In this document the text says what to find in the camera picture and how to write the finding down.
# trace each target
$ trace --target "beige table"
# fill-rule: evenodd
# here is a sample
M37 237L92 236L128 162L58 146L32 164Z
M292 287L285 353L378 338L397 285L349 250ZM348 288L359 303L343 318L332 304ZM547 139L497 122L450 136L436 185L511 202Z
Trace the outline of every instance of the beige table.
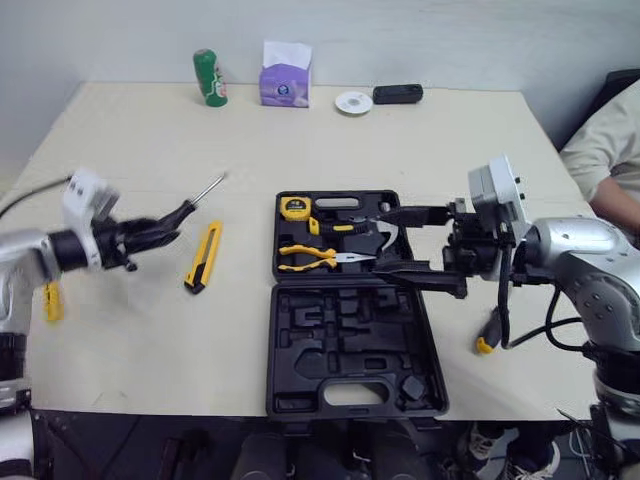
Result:
M231 86L221 109L193 85L87 84L59 117L7 199L79 166L121 192L115 215L162 215L223 170L172 245L138 255L139 271L62 279L66 318L43 320L34 299L28 370L36 407L101 412L263 415L273 208L281 190L396 190L403 204L467 194L467 172L505 153L523 178L531 219L589 214L577 188L513 92L430 90L418 105L338 114L343 88L315 88L310 109L258 105L257 87ZM62 226L61 192L14 209L0 230ZM181 286L204 226L224 222L215 272L197 297ZM417 258L441 265L448 229L411 232ZM579 417L593 402L591 364L543 338L489 358L473 339L497 285L472 280L469 297L425 295L451 400L449 419ZM550 291L512 295L514 335L543 321ZM558 316L571 314L565 303ZM568 327L566 341L580 341Z

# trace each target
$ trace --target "black plastic tool case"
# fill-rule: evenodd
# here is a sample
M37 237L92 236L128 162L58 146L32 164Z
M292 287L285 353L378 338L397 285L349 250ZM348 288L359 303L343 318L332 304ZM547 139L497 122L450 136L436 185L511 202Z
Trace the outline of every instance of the black plastic tool case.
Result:
M385 243L378 232L323 238L307 222L280 215L280 198L309 197L321 222L374 217L399 206L393 191L282 192L276 198L271 296L267 413L280 421L340 418L433 417L448 398L419 291L392 286L373 275L376 262L412 259L406 231L377 260L338 264L335 269L283 272L279 264L304 265L307 254L281 256L283 246L376 255ZM354 206L320 208L318 199L349 199ZM325 390L360 384L382 403L331 405Z

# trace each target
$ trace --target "yellow tape measure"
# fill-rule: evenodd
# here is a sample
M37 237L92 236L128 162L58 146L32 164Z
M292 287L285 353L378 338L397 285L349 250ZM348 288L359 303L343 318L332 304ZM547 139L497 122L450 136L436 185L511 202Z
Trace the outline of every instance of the yellow tape measure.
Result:
M306 222L311 217L309 197L282 197L280 213L288 222Z
M191 271L184 279L184 286L194 295L204 290L209 282L216 253L218 253L220 235L222 235L222 222L215 221L209 225L202 237Z

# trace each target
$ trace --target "beige shirt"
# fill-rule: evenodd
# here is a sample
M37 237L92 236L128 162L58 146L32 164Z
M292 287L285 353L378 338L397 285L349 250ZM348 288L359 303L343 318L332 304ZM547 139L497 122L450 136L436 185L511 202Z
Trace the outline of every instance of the beige shirt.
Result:
M585 200L610 176L640 202L640 80L593 114L560 157Z

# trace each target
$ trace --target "green can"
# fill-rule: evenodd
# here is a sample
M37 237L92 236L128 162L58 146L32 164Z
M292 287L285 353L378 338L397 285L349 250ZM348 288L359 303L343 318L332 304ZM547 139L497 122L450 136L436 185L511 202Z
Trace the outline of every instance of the green can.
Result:
M210 107L225 105L228 101L227 86L218 67L217 55L208 48L198 50L193 54L193 66L205 103Z

